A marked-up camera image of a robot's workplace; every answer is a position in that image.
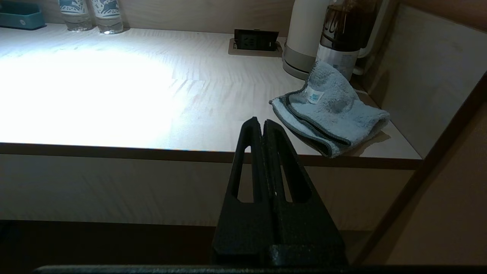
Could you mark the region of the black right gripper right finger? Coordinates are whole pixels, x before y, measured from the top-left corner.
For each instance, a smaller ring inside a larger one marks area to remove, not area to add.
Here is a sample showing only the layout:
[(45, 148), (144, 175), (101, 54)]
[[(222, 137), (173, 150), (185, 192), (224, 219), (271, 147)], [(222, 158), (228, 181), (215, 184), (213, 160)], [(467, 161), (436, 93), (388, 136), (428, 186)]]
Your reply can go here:
[(284, 128), (266, 120), (264, 152), (272, 201), (273, 264), (344, 264), (345, 244)]

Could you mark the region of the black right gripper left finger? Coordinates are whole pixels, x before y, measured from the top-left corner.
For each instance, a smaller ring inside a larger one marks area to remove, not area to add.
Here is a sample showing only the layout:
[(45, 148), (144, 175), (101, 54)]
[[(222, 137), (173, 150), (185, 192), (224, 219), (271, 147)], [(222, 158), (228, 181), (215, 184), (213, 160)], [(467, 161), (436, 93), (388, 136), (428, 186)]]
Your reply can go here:
[[(251, 148), (253, 202), (238, 199), (245, 150)], [(274, 242), (261, 125), (256, 117), (242, 124), (224, 203), (212, 241), (215, 264), (265, 264)]]

